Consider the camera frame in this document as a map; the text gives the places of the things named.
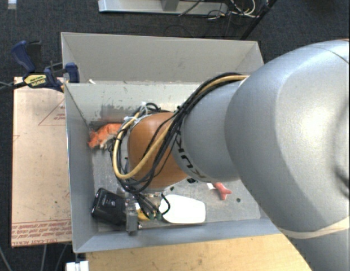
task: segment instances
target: wooden board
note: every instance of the wooden board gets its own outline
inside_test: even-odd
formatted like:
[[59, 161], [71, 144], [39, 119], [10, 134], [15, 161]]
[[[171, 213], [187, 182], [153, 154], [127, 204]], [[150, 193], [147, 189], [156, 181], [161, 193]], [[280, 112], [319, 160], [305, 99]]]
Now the wooden board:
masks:
[[91, 271], [310, 271], [283, 234], [86, 254]]
[[72, 239], [64, 94], [14, 91], [11, 245]]

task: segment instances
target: cardboard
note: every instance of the cardboard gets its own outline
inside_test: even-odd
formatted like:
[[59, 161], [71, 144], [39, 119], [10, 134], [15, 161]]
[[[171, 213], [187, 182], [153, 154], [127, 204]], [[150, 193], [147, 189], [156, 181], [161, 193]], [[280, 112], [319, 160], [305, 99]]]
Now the cardboard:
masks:
[[14, 91], [12, 181], [12, 247], [71, 241], [63, 93]]

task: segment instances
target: yellow label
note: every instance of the yellow label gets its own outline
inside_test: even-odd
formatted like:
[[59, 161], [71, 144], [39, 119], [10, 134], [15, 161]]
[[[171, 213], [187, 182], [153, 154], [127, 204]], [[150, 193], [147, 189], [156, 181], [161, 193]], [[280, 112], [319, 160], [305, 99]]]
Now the yellow label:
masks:
[[31, 87], [35, 87], [47, 82], [45, 75], [29, 75], [24, 79], [24, 82]]

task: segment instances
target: orange toy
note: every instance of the orange toy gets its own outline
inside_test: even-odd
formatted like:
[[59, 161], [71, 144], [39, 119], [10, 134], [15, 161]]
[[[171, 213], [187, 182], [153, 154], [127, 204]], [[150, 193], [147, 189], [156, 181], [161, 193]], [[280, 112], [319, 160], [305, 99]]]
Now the orange toy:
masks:
[[121, 124], [106, 124], [101, 126], [97, 132], [91, 131], [90, 141], [88, 145], [90, 148], [99, 146], [100, 148], [107, 148], [107, 141], [114, 138], [117, 135], [117, 131], [121, 127]]

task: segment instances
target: black object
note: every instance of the black object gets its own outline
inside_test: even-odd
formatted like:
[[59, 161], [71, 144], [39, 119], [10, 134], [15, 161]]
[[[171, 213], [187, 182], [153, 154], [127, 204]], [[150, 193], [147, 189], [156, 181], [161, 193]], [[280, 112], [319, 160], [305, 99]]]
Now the black object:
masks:
[[259, 11], [257, 17], [253, 20], [253, 22], [249, 25], [248, 29], [245, 30], [244, 34], [240, 38], [240, 40], [245, 40], [248, 38], [249, 34], [254, 30], [254, 28], [258, 25], [261, 19], [268, 13], [268, 11], [273, 7], [277, 0], [269, 0], [267, 4], [264, 4]]
[[189, 183], [195, 183], [198, 182], [197, 180], [193, 179], [193, 178], [187, 178], [186, 179]]
[[126, 223], [125, 209], [123, 197], [100, 188], [96, 193], [91, 214], [93, 217], [121, 226]]

